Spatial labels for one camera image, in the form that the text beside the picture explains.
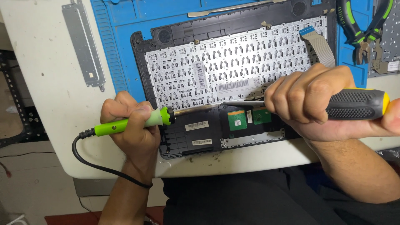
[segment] green pliers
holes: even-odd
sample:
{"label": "green pliers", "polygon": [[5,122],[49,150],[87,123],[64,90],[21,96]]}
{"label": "green pliers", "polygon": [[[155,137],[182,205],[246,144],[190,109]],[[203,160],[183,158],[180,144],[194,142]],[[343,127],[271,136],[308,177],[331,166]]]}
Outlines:
{"label": "green pliers", "polygon": [[339,23],[342,25],[348,38],[347,43],[351,43],[356,47],[357,65],[362,64],[363,61],[368,63],[370,58],[369,44],[371,41],[375,41],[377,38],[382,37],[379,29],[383,27],[383,24],[392,9],[392,5],[393,0],[379,0],[376,13],[372,18],[370,25],[365,32],[362,32],[353,17],[351,1],[338,0],[336,2]]}

